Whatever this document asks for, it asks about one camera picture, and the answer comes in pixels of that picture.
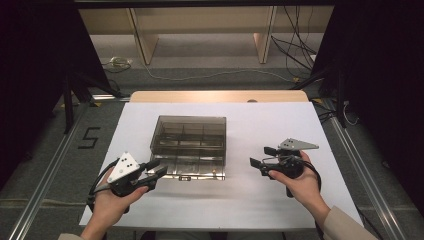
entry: metal rail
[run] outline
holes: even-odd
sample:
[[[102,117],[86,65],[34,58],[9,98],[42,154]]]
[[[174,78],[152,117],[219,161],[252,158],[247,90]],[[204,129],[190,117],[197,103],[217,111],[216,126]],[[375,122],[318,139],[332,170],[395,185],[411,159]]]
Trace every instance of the metal rail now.
[[[327,108],[335,110],[330,100],[325,99],[323,102]],[[364,186],[365,191],[367,192],[368,197],[370,198],[378,216],[380,217],[380,220],[390,239],[406,239],[406,236],[403,233],[399,222],[396,219],[396,216],[390,209],[386,199],[379,190],[376,182],[374,181],[374,178],[365,165],[364,160],[353,143],[348,130],[342,128],[341,124],[336,118],[332,118],[331,122],[337,132],[337,135],[340,138],[340,141],[346,149],[353,167],[355,168],[356,173],[358,174],[359,179],[361,180],[362,185]]]
[[[28,230],[37,214],[41,203],[46,196],[51,183],[56,176],[57,170],[59,169],[63,159],[65,158],[66,153],[68,152],[71,141],[74,138],[76,129],[78,128],[79,122],[82,116],[85,114],[89,107],[89,103],[81,103],[78,107],[76,114],[76,121],[70,131],[62,138],[59,147],[57,148],[53,158],[50,161],[49,166],[44,172],[43,177],[38,183],[37,188],[35,189],[32,197],[30,198],[28,204],[26,205],[24,211],[21,213],[21,216],[15,223],[15,227],[12,230],[12,233],[9,237],[9,240],[21,240],[24,239]]]

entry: wrist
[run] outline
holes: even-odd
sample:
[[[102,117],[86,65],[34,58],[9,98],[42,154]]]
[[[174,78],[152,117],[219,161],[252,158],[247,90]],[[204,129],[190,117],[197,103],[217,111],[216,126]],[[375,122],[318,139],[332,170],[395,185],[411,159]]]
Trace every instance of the wrist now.
[[[312,214],[317,224],[321,229],[324,229],[324,222],[330,212],[330,208],[325,203],[324,199],[320,197],[315,201],[310,201],[303,204],[305,208]]]
[[[108,228],[109,226],[102,224],[102,221],[97,221],[92,217],[82,231],[81,237],[84,240],[101,240]]]

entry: person's left hand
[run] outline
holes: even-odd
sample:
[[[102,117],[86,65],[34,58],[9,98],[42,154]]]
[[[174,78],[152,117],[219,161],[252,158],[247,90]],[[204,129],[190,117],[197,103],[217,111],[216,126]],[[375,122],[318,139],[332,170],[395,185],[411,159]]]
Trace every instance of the person's left hand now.
[[[105,174],[99,185],[106,184],[106,180],[112,173],[113,168]],[[148,187],[137,188],[130,195],[118,197],[111,190],[96,193],[93,215],[85,227],[81,237],[88,239],[101,239],[107,229],[121,219],[125,209],[148,191]]]

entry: person's right hand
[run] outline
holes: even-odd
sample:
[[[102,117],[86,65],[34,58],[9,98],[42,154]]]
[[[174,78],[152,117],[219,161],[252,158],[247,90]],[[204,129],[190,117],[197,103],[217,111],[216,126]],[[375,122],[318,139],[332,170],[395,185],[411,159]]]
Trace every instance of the person's right hand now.
[[[303,160],[309,163],[311,162],[309,156],[303,151],[300,151],[300,155]],[[317,176],[307,167],[303,168],[303,174],[296,179],[291,179],[278,171],[269,171],[269,175],[275,180],[286,185],[290,189],[294,198],[303,205],[308,204],[310,201],[316,201],[315,199],[317,198],[321,198],[318,189]]]
[[[311,162],[309,156],[303,151],[300,151],[300,155],[303,160]],[[286,185],[294,198],[312,214],[321,229],[324,229],[324,221],[330,212],[330,208],[319,192],[317,176],[311,169],[304,167],[303,174],[295,179],[291,179],[283,173],[274,170],[269,171],[268,174]]]

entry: table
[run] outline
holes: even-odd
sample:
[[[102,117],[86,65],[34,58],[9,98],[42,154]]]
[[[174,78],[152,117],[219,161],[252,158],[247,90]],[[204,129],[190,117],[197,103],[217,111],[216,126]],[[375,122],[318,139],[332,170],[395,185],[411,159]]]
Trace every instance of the table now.
[[[246,103],[250,99],[258,102]],[[139,163],[148,161],[151,137],[161,114],[225,116],[226,179],[160,179],[157,188],[134,203],[115,227],[163,231],[315,228],[309,212],[286,197],[283,185],[262,177],[249,163],[249,157],[266,157],[264,146],[276,147],[289,137],[320,146],[306,152],[321,174],[324,199],[330,207],[339,206],[361,223],[314,107],[302,91],[136,92],[124,107],[102,169],[123,151],[129,151]],[[86,225],[90,215],[87,208],[80,225]]]

